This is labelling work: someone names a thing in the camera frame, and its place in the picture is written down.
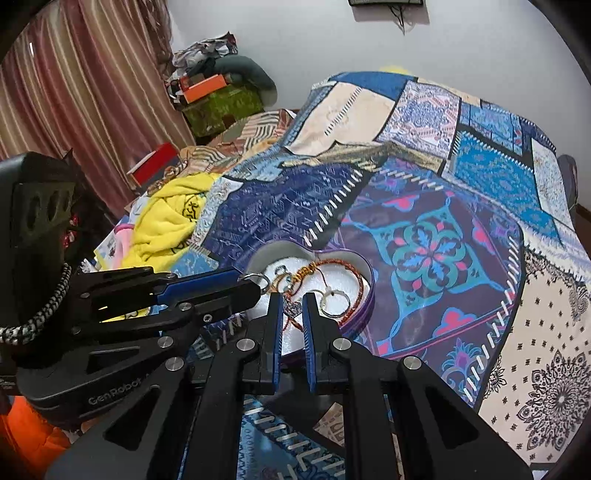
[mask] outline blue patterned blanket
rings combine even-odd
[[[591,404],[591,262],[536,125],[416,77],[335,75],[214,184],[183,268],[244,269],[277,239],[367,258],[375,308],[355,340],[419,356],[532,470],[552,468]],[[342,478],[337,452],[247,401],[238,479]]]

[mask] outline metal ring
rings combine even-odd
[[[238,281],[248,280],[249,278],[252,278],[252,277],[261,278],[267,282],[267,285],[264,288],[261,287],[261,295],[266,294],[269,291],[269,287],[271,286],[271,281],[269,280],[269,277],[267,277],[266,275],[263,275],[262,273],[245,273],[244,275],[240,275],[238,277]]]
[[[339,313],[337,315],[335,315],[334,313],[329,313],[327,312],[324,308],[326,307],[326,299],[328,298],[329,295],[339,295],[341,297],[345,297],[347,299],[347,308],[345,308],[345,311],[343,313]],[[326,315],[328,318],[331,319],[337,319],[337,318],[341,318],[345,313],[347,313],[349,311],[349,309],[351,308],[351,300],[349,298],[349,296],[342,290],[331,290],[328,289],[326,291],[326,293],[324,293],[322,295],[322,298],[320,299],[320,311],[322,313],[324,313],[324,315]]]
[[[287,273],[287,267],[285,265],[279,265],[279,267],[275,269],[275,275],[280,275],[282,273]]]
[[[320,293],[320,295],[322,295],[324,297],[324,292],[322,290],[317,290],[316,288],[312,288],[312,290],[308,290],[306,293]]]

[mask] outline cardboard box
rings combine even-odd
[[[190,86],[185,90],[184,97],[187,103],[191,103],[219,90],[220,88],[224,88],[226,85],[226,80],[224,80],[223,75],[214,75],[196,85]]]

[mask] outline yellow cloth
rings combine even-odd
[[[193,233],[206,193],[219,176],[178,177],[154,193],[135,223],[121,268],[152,267],[155,272],[170,268],[187,251],[185,240]]]
[[[403,69],[398,65],[389,65],[387,67],[380,68],[380,72],[390,72],[390,73],[402,73],[403,75],[412,75],[407,69]]]

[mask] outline pink curtain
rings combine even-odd
[[[0,66],[0,156],[70,148],[116,214],[133,198],[126,172],[164,142],[194,143],[168,101],[165,0],[56,0]]]

